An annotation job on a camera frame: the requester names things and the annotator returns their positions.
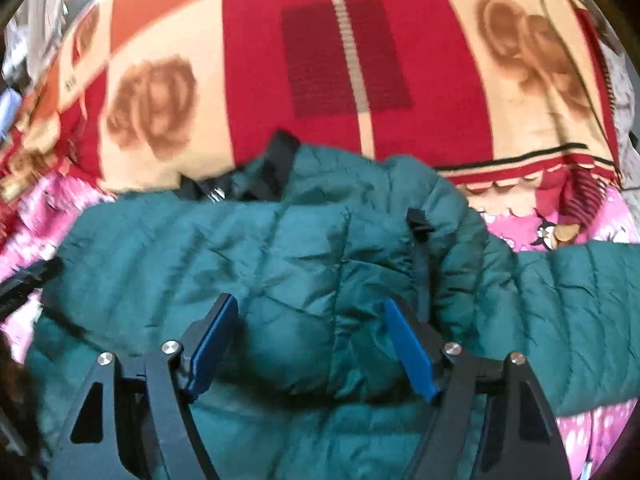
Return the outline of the red orange rose blanket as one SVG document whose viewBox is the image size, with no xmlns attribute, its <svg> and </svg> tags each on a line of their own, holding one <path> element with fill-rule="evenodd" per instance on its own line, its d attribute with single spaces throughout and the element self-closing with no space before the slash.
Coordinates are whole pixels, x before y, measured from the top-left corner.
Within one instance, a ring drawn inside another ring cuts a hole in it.
<svg viewBox="0 0 640 480">
<path fill-rule="evenodd" d="M 598 38 L 570 0 L 94 0 L 1 152 L 11 205 L 49 171 L 172 188 L 274 130 L 422 160 L 489 209 L 576 169 L 612 183 Z"/>
</svg>

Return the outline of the light blue cloth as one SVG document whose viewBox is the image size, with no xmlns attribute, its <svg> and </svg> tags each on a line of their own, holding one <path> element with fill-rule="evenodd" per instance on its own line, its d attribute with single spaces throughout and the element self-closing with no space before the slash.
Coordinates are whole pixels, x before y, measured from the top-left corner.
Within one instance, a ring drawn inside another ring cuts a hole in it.
<svg viewBox="0 0 640 480">
<path fill-rule="evenodd" d="M 9 133 L 17 112 L 22 105 L 22 96 L 12 88 L 6 88 L 0 96 L 0 136 L 1 140 Z"/>
</svg>

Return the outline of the green quilted puffer jacket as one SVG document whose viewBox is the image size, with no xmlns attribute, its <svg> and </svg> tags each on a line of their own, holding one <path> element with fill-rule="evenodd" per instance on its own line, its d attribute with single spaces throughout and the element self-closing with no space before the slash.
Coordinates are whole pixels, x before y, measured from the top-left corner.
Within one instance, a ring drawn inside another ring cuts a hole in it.
<svg viewBox="0 0 640 480">
<path fill-rule="evenodd" d="M 55 444 L 103 351 L 137 356 L 224 292 L 242 323 L 194 419 L 226 479 L 398 479 L 434 408 L 383 325 L 398 297 L 476 356 L 522 352 L 558 416 L 639 394 L 639 248 L 516 252 L 410 157 L 304 145 L 272 202 L 130 194 L 58 248 L 25 367 Z"/>
</svg>

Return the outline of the floral white bed sheet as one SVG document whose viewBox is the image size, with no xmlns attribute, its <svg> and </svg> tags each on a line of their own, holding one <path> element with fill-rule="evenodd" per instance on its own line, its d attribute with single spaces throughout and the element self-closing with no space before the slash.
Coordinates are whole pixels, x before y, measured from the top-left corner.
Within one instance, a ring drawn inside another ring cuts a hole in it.
<svg viewBox="0 0 640 480">
<path fill-rule="evenodd" d="M 618 163 L 625 190 L 639 189 L 639 76 L 625 50 L 600 42 L 612 89 Z"/>
</svg>

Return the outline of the pink penguin quilt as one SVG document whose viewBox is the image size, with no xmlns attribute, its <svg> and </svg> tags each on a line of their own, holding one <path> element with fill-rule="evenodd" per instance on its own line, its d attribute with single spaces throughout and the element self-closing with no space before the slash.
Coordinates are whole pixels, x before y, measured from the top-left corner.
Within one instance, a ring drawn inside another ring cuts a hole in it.
<svg viewBox="0 0 640 480">
<path fill-rule="evenodd" d="M 114 197 L 88 183 L 58 174 L 42 178 L 32 192 L 18 201 L 14 233 L 1 249 L 1 277 L 34 261 L 50 258 L 81 211 Z M 601 208 L 589 226 L 581 228 L 555 211 L 541 214 L 533 210 L 526 216 L 510 212 L 480 215 L 489 232 L 502 238 L 517 252 L 550 252 L 561 246 L 582 244 L 588 240 L 637 243 L 637 230 L 631 211 L 615 188 L 603 193 Z M 559 420 L 572 475 L 587 479 L 605 460 L 627 425 L 634 400 L 609 408 L 596 408 Z"/>
</svg>

